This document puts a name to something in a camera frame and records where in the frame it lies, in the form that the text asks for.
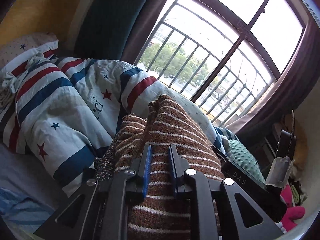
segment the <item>star-patterned pillow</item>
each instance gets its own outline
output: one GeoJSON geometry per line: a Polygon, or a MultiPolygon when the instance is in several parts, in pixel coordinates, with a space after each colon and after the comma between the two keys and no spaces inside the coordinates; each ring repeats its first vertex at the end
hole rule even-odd
{"type": "Polygon", "coordinates": [[[57,48],[58,39],[53,33],[24,35],[0,48],[0,70],[5,68],[6,72],[19,76],[33,55],[43,53],[51,58],[57,48]]]}

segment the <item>pillowcase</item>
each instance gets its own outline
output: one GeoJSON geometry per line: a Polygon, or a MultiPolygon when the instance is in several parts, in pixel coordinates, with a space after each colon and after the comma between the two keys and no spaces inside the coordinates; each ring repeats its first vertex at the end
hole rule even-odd
{"type": "Polygon", "coordinates": [[[51,58],[58,48],[58,39],[53,33],[33,33],[15,39],[0,48],[0,69],[16,77],[25,71],[28,59],[37,53],[51,58]]]}
{"type": "Polygon", "coordinates": [[[228,157],[249,172],[256,180],[265,183],[266,181],[260,171],[256,158],[247,148],[237,140],[229,140],[229,145],[230,150],[227,153],[228,157]]]}

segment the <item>metal railing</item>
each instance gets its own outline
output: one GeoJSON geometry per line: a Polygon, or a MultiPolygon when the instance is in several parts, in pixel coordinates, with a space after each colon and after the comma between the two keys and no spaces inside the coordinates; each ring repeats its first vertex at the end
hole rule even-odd
{"type": "MultiPolygon", "coordinates": [[[[178,28],[168,24],[167,22],[165,22],[165,18],[167,17],[167,15],[169,14],[169,12],[172,10],[173,7],[175,6],[179,6],[185,10],[187,10],[188,12],[191,12],[192,14],[194,14],[196,17],[198,17],[199,19],[201,19],[202,21],[204,21],[205,23],[209,24],[210,27],[214,28],[214,30],[218,31],[220,33],[220,35],[224,38],[227,39],[231,44],[233,44],[233,42],[225,35],[223,34],[218,28],[216,28],[214,25],[212,25],[210,22],[208,22],[206,19],[204,19],[203,17],[201,17],[200,15],[198,15],[197,13],[193,12],[192,10],[186,8],[185,6],[179,4],[179,0],[175,0],[172,5],[169,7],[169,9],[165,12],[165,14],[163,15],[163,17],[160,19],[160,21],[158,22],[158,24],[156,25],[156,27],[153,29],[153,32],[150,34],[148,40],[146,41],[142,51],[140,52],[135,65],[137,65],[137,63],[139,62],[140,58],[142,57],[144,51],[146,50],[146,48],[148,47],[148,45],[150,44],[151,40],[153,39],[153,37],[155,36],[155,34],[157,33],[157,31],[160,29],[160,27],[162,25],[165,25],[167,28],[170,29],[169,34],[167,35],[167,37],[165,38],[164,42],[162,43],[162,45],[160,46],[159,50],[156,52],[155,56],[153,57],[153,59],[151,60],[149,66],[147,67],[147,72],[150,71],[152,65],[154,64],[155,60],[159,57],[159,55],[161,55],[161,52],[164,48],[164,46],[168,43],[170,37],[172,36],[172,34],[174,32],[177,32],[179,34],[181,34],[183,36],[183,40],[180,42],[180,44],[177,46],[177,48],[175,49],[175,51],[173,52],[173,54],[171,55],[170,59],[168,60],[168,62],[166,62],[164,68],[162,69],[162,71],[159,73],[159,76],[157,77],[158,80],[160,80],[160,78],[164,75],[164,72],[166,71],[166,69],[168,68],[168,66],[170,65],[170,63],[172,62],[172,60],[175,58],[176,54],[178,53],[178,51],[181,49],[181,47],[183,46],[183,44],[187,41],[190,40],[192,42],[194,42],[196,44],[195,49],[192,51],[192,53],[188,56],[188,58],[186,59],[186,61],[183,63],[183,65],[181,66],[181,68],[177,71],[176,75],[174,76],[174,78],[172,79],[172,81],[170,82],[170,84],[168,85],[168,87],[172,87],[172,85],[177,81],[177,79],[179,79],[179,75],[181,74],[181,72],[183,71],[183,69],[186,67],[186,65],[188,64],[188,62],[191,60],[191,58],[193,57],[194,53],[197,51],[197,49],[201,48],[204,51],[206,51],[208,54],[205,57],[205,59],[201,62],[201,64],[198,66],[198,68],[193,72],[193,74],[191,75],[191,77],[189,78],[189,80],[184,84],[183,88],[179,92],[180,94],[188,87],[188,85],[192,82],[193,78],[197,75],[197,73],[201,70],[201,68],[203,67],[203,65],[206,63],[207,59],[209,58],[209,56],[213,56],[216,60],[218,60],[218,62],[221,61],[221,59],[219,59],[217,56],[215,56],[211,51],[209,51],[207,48],[205,48],[203,45],[201,45],[201,43],[197,42],[196,40],[194,40],[193,38],[191,38],[189,35],[183,33],[182,31],[180,31],[178,28]]],[[[248,100],[248,98],[250,96],[253,97],[252,102],[249,104],[249,106],[254,106],[254,104],[261,98],[261,96],[265,93],[265,91],[268,89],[268,87],[270,86],[270,82],[266,82],[266,80],[263,78],[263,76],[260,74],[260,72],[257,70],[257,68],[253,65],[253,63],[250,61],[250,59],[239,49],[237,48],[237,50],[240,52],[240,54],[242,55],[243,59],[245,58],[250,65],[254,68],[256,75],[255,75],[255,80],[253,82],[252,85],[252,89],[249,89],[246,85],[246,82],[244,83],[241,78],[239,77],[240,72],[241,72],[241,68],[242,68],[242,63],[241,66],[239,68],[239,72],[238,74],[234,73],[231,70],[231,66],[224,66],[224,68],[227,69],[226,74],[224,74],[222,76],[222,78],[219,80],[219,82],[214,86],[214,88],[209,92],[209,94],[198,104],[198,106],[200,108],[203,108],[203,105],[210,99],[210,97],[212,97],[213,93],[215,91],[217,91],[217,89],[221,86],[221,84],[224,82],[226,83],[226,78],[228,75],[232,75],[235,80],[234,82],[232,82],[232,84],[226,88],[225,92],[219,97],[216,98],[217,101],[210,107],[209,110],[205,110],[203,109],[203,111],[206,111],[206,115],[211,117],[211,112],[213,110],[215,110],[215,108],[217,107],[217,105],[223,100],[225,99],[228,103],[223,107],[220,108],[220,111],[218,114],[212,115],[213,117],[211,118],[211,122],[212,123],[216,123],[218,126],[223,126],[226,122],[228,122],[228,120],[230,118],[232,118],[232,116],[234,116],[234,114],[236,114],[236,112],[241,108],[241,106],[248,100]],[[260,76],[261,79],[263,80],[264,84],[263,84],[263,89],[261,91],[259,91],[257,96],[254,96],[252,93],[252,90],[254,88],[257,76],[260,76]],[[234,88],[234,85],[236,83],[241,84],[241,87],[239,88],[239,90],[236,92],[236,95],[233,96],[232,98],[229,98],[229,92],[232,88],[234,88]],[[244,99],[240,102],[237,103],[237,106],[234,109],[231,109],[231,113],[228,114],[228,112],[226,112],[228,114],[228,116],[226,118],[223,118],[222,120],[219,119],[219,117],[221,117],[221,115],[228,109],[230,108],[231,104],[235,101],[235,99],[241,94],[241,92],[243,92],[244,90],[246,90],[248,92],[248,95],[244,96],[244,99]]],[[[246,107],[242,112],[241,112],[241,116],[246,114],[249,110],[251,109],[251,107],[246,107]]]]}

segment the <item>brown striped sweater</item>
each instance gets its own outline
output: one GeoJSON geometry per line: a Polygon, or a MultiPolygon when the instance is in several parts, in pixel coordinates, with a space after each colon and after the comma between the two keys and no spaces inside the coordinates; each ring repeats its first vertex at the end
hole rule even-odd
{"type": "MultiPolygon", "coordinates": [[[[142,154],[145,143],[152,146],[153,153],[149,189],[145,201],[129,212],[128,239],[190,239],[189,201],[172,196],[168,147],[175,144],[179,156],[187,159],[191,168],[211,179],[224,178],[220,161],[200,127],[167,95],[149,104],[147,121],[132,114],[123,118],[105,161],[114,156],[115,172],[125,170],[142,154]]],[[[100,165],[98,179],[110,176],[105,174],[106,169],[100,165]]]]}

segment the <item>silver screw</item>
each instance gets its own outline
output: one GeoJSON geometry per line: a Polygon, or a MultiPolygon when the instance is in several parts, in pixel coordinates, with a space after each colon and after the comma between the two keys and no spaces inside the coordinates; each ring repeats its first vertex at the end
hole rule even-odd
{"type": "Polygon", "coordinates": [[[88,186],[94,186],[96,185],[97,181],[95,179],[88,179],[87,180],[87,185],[88,186]]]}
{"type": "Polygon", "coordinates": [[[229,185],[229,186],[231,186],[234,183],[234,181],[231,178],[225,178],[224,179],[224,183],[229,185]]]}
{"type": "Polygon", "coordinates": [[[197,173],[197,171],[194,169],[187,169],[186,170],[186,174],[188,174],[190,176],[195,175],[196,173],[197,173]]]}
{"type": "Polygon", "coordinates": [[[128,176],[133,175],[134,172],[135,172],[135,171],[133,171],[133,170],[126,170],[126,171],[124,171],[124,173],[125,173],[126,175],[128,175],[128,176]]]}

